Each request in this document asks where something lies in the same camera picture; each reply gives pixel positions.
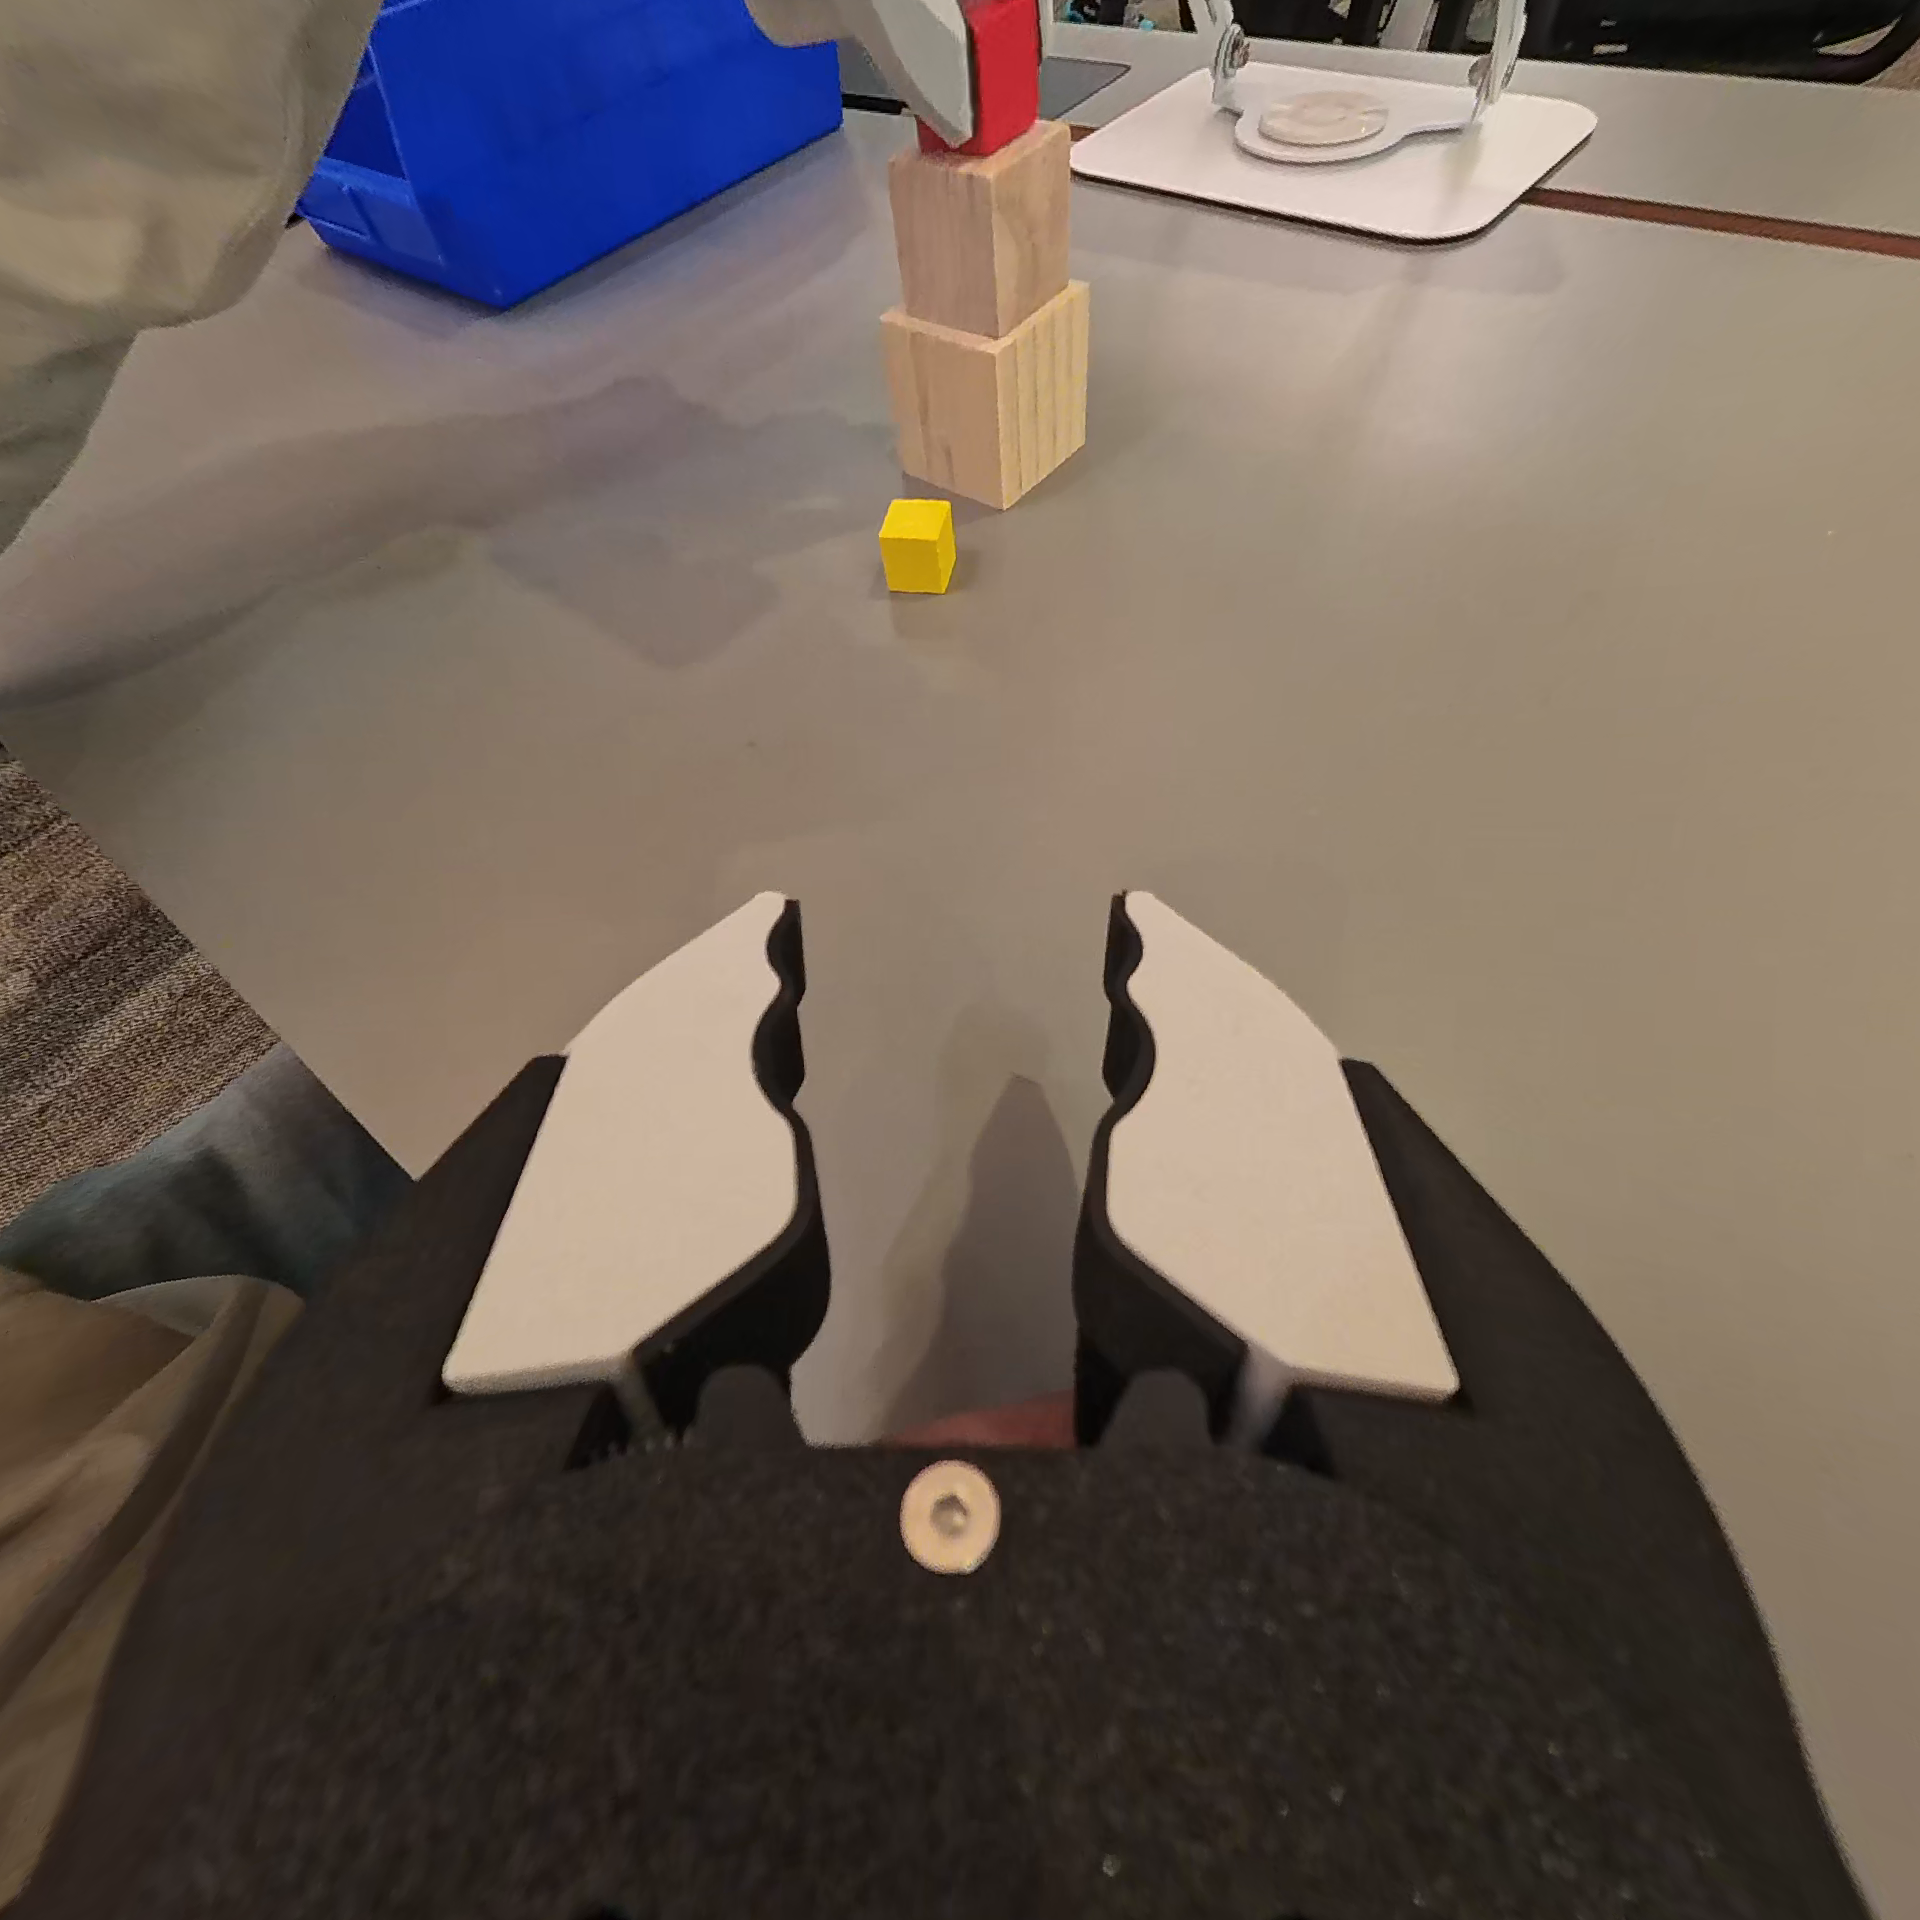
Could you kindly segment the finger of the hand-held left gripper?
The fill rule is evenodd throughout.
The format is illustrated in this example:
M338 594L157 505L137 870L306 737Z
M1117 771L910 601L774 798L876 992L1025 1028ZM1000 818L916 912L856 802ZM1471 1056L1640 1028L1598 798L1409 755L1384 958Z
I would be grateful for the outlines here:
M779 50L856 40L950 148L972 137L972 40L956 0L745 0Z

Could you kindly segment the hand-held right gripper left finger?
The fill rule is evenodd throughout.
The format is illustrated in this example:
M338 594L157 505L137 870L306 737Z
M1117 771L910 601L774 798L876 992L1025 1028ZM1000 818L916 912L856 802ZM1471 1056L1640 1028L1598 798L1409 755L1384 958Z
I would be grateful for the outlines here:
M568 1050L440 1356L462 1401L791 1386L834 1248L800 1096L800 905L757 893L635 974Z

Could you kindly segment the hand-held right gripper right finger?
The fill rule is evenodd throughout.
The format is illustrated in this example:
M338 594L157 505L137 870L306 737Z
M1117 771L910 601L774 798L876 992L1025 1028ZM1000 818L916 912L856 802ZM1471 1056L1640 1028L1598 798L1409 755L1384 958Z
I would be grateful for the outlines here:
M1155 893L1114 900L1098 987L1105 1114L1069 1248L1080 1405L1155 1369L1201 1405L1446 1405L1462 1369L1342 1050Z

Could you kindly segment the red wooden cube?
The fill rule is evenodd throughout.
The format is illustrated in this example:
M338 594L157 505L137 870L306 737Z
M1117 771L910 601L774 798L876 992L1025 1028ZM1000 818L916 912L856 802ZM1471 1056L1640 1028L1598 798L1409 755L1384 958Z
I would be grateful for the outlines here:
M1000 156L1039 123L1039 0L962 0L972 135L956 156Z

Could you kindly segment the medium wooden cube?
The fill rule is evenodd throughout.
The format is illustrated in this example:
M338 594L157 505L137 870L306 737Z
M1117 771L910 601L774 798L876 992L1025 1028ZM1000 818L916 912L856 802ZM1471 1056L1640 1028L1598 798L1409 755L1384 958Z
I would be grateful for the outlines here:
M1069 279L1069 127L1032 123L992 156L902 148L884 166L902 319L1011 335Z

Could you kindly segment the blue plastic bin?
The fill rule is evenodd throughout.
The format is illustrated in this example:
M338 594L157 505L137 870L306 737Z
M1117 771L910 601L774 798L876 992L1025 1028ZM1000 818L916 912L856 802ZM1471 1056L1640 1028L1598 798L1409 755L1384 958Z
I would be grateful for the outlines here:
M836 127L836 50L779 50L742 0L405 0L301 217L506 309Z

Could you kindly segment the large wooden cube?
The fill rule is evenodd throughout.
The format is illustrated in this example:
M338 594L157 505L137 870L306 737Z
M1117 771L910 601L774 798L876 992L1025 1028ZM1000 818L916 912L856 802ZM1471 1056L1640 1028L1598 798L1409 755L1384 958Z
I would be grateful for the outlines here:
M1088 442L1088 279L1011 335L879 319L898 466L981 509L1025 505Z

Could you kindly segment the yellow wooden cube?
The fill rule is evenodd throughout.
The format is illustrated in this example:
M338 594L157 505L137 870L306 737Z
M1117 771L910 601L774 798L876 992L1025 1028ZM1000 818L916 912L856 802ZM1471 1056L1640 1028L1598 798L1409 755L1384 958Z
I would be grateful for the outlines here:
M945 497L898 497L879 519L884 594L950 594L956 519Z

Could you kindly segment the white folding stand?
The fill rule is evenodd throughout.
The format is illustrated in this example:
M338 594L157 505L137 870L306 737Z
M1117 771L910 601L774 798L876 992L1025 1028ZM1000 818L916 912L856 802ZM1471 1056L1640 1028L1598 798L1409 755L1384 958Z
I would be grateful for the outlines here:
M1468 87L1248 62L1230 7L1197 7L1197 26L1207 71L1088 135L1075 181L1444 248L1498 225L1598 135L1580 100L1511 97L1519 0L1498 7Z

